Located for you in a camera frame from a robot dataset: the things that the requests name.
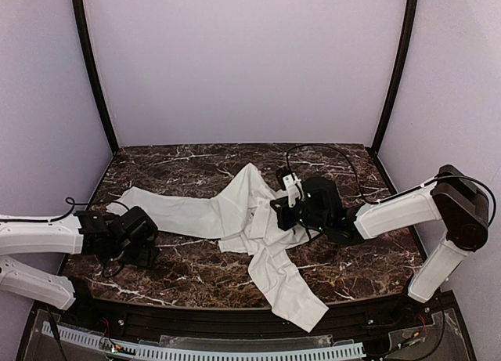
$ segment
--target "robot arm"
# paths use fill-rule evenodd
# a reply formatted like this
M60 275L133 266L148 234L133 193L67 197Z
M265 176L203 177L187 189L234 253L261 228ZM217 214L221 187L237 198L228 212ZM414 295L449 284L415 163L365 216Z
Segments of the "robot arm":
M7 255L59 252L95 255L101 262L114 258L139 265L146 260L142 263L149 265L156 252L151 239L156 236L157 226L139 207L122 216L77 211L58 221L0 216L0 289L67 310L77 298L68 278L44 273Z
M314 177L302 184L304 201L289 207L287 203L293 200L279 198L272 201L272 208L279 228L299 223L347 246L405 226L442 220L447 232L408 287L408 296L424 303L465 257L487 241L488 198L461 176L452 165L446 165L435 178L418 187L376 204L349 209L342 208L333 182Z

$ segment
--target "marble table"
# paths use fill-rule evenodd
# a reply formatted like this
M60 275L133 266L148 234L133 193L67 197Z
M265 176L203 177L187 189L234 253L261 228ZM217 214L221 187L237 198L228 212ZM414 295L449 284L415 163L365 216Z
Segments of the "marble table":
M389 195L362 145L341 144L355 165L370 199ZM141 146L121 149L98 188L95 202L117 199L131 186L163 195L210 198L247 163L256 165L275 190L275 170L285 165L287 144ZM300 178L323 175L337 183L344 206L361 204L353 172L333 150L304 148L291 156ZM104 209L101 204L92 209ZM127 266L105 279L93 256L71 255L63 275L84 279L95 298L140 305L189 308L264 308L251 282L251 257L221 253L215 241L161 233L153 269ZM400 229L352 247L318 237L287 251L306 283L325 303L396 294L423 263L408 229Z

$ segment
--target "lavender wall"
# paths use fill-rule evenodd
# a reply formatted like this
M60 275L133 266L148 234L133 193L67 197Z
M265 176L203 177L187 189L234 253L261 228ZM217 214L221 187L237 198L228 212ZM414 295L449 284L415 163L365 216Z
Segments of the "lavender wall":
M122 146L370 144L405 0L86 0Z
M501 201L499 0L419 0L409 57L380 157L402 190L443 164L489 184ZM422 226L428 250L442 228ZM501 219L452 275L477 357L499 360Z
M71 0L0 0L0 214L54 215L87 200L111 158ZM55 272L61 255L20 255ZM32 301L0 292L0 359L15 358Z

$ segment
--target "wire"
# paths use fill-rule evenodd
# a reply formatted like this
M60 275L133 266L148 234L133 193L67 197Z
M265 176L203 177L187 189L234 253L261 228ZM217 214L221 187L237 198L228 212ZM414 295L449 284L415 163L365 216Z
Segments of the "wire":
M109 261L110 260L107 259L106 261L103 262L103 270L101 271L101 276L104 277L105 279L111 279L112 277L115 277L116 275L118 275L119 273L121 273L122 269L124 269L124 267L125 267L125 263L121 263L121 265L120 265L120 267L118 267L117 271L115 271L111 275L107 275L105 273L105 271L106 271L106 268L107 268L106 266L107 266L107 264L108 264Z
M391 361L421 361L423 359L427 359L431 355L433 355L440 344L442 343L442 339L444 338L445 334L445 313L444 313L444 308L442 307L442 300L440 297L438 297L438 302L440 303L440 310L442 311L442 330L440 331L440 337L438 338L438 341L435 343L434 347L424 356L418 357L417 359L391 359Z
M49 314L49 325L50 325L50 330L52 331L52 336L56 340L57 343L57 348L59 349L59 352L61 353L61 357L63 358L64 361L68 361L68 358L66 357L66 354L64 353L63 345L61 344L61 335L59 333L59 329L57 328L57 323L56 320L54 319L54 316L52 315L49 305L47 307L47 313Z
M307 225L305 225L305 224L302 224L302 225L305 228L306 235L308 236L308 242L312 242L313 238L312 238L312 234L310 233L310 229L308 228Z
M108 203L115 203L115 204L119 204L120 206L122 206L123 208L125 208L127 211L130 211L131 209L124 203L122 202L119 202L118 200L105 200L105 201L101 201L101 202L83 202L83 203L71 203L71 202L68 202L68 199L70 197L66 198L64 201L68 204L74 204L75 206L88 206L90 204L108 204Z
M476 183L477 185L480 185L485 190L487 190L488 195L492 199L492 214L491 214L491 218L489 219L489 221L487 223L488 226L491 226L491 224L494 221L494 218L496 216L496 211L497 211L497 207L498 207L498 205L496 203L496 197L494 196L494 193L492 192L492 190L487 185L485 185L483 182L478 181L477 179L474 179L472 177L468 177L467 175L441 175L440 177L435 177L435 178L431 179L430 181L425 182L424 185L429 186L434 182L443 181L445 179L466 179L467 181L471 181L473 183Z
M303 189L300 188L297 183L294 183L294 185L296 186L297 191L299 191L299 200L303 200L303 198L305 197L305 195L303 194Z
M423 316L421 316L421 315L418 318L420 319L421 323L423 324L423 328L421 328L421 332L424 332L424 336L426 336L428 333L428 329L426 328L426 321L424 320Z
M103 336L101 337L101 340L103 340L103 339L106 337L106 338L108 339L108 341L110 341L110 343L111 343L112 345L117 346L117 344L116 344L115 342L113 342L113 341L111 340L111 338L110 338L110 336L111 336L111 332L110 332L110 322L108 322L108 319L106 319L106 318L104 318L104 317L103 317L103 318L102 318L102 319L100 319L99 321L100 321L100 322L102 322L102 323L104 323L104 324L105 324L105 326L106 326L106 329L104 330L104 333L103 333Z
M426 355L418 357L417 359L394 359L394 358L391 358L390 359L391 361L422 361L423 359L427 359L428 357L433 355L437 351L438 347L440 347L440 344L442 343L442 340L443 340L444 334L445 334L445 313L444 313L444 308L442 307L442 300L440 299L440 297L437 297L437 299L438 299L438 302L440 304L440 311L442 313L442 329L440 331L440 336L438 337L438 340L435 343L434 347ZM407 345L412 340L414 340L414 337L410 337L408 339L405 339L402 343L398 344L396 347L394 347L394 348L392 348L389 351L384 352L384 353L377 353L377 354L367 353L367 357L377 357L377 358L384 357L384 358L386 358L391 353L395 353L395 352L399 351L400 349L402 349L403 345Z
M58 216L56 218L50 218L50 219L47 219L47 218L0 218L0 222L31 222L31 223L50 223L50 222L59 222L65 218L67 218L68 216L70 216L71 214L73 214L73 211L75 209L76 206L85 206L85 205L88 205L88 204L91 204L90 202L89 203L77 203L75 202L75 199L73 197L67 197L65 200L64 200L67 204L69 204L71 207L68 211L66 211L63 215L61 216ZM120 206L123 206L127 211L130 211L129 210L129 207L127 207L125 204L117 201L117 200L109 200L109 201L105 201L105 202L97 202L97 203L93 203L93 204L105 204L105 203L116 203L116 204L119 204Z
M357 187L359 188L360 197L368 204L378 204L378 202L371 201L371 200L367 199L366 195L364 194L364 192L362 190L362 184L360 183L359 175L357 173L357 170L355 169L355 166L353 165L353 163L351 162L351 160L349 159L348 155L345 152L343 152L342 150L340 150L334 146L330 146L327 144L320 144L320 143L305 143L305 144L299 144L297 146L291 147L285 154L285 161L287 163L287 169L289 169L289 171L292 172L292 169L290 169L290 162L289 162L290 153L294 150L298 150L298 149L303 148L303 147L322 147L322 148L328 148L330 150L334 150L334 151L338 152L348 162L350 169L353 171L353 175L355 176L355 180L357 182Z

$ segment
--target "white cloth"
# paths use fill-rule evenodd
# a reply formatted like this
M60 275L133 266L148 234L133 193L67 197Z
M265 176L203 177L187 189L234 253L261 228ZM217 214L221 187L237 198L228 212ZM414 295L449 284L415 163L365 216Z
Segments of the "white cloth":
M327 311L309 289L286 249L308 241L305 230L277 225L269 201L278 194L252 164L244 167L216 197L166 197L132 187L120 202L140 206L158 229L186 236L220 239L221 251L253 255L249 275L272 306L272 312L310 332ZM122 214L119 204L108 211Z

